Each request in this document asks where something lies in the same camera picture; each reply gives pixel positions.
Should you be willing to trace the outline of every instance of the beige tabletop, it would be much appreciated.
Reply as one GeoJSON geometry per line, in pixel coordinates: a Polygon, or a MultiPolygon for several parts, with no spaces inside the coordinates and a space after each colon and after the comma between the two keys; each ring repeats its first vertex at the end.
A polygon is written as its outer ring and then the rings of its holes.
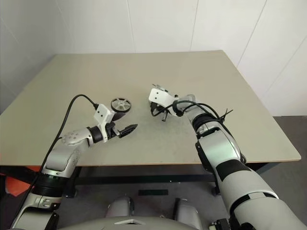
{"type": "MultiPolygon", "coordinates": [[[[88,95],[110,106],[112,99],[131,101],[116,122],[121,129],[139,124],[130,135],[97,143],[79,165],[200,163],[194,130],[186,117],[166,122],[150,114],[152,84],[173,94],[192,93],[219,114],[248,162],[297,161],[297,150],[261,104],[223,51],[56,55],[0,116],[0,164],[40,165],[72,97],[88,95]]],[[[95,125],[92,105],[84,98],[72,107],[64,133],[95,125]]]]}

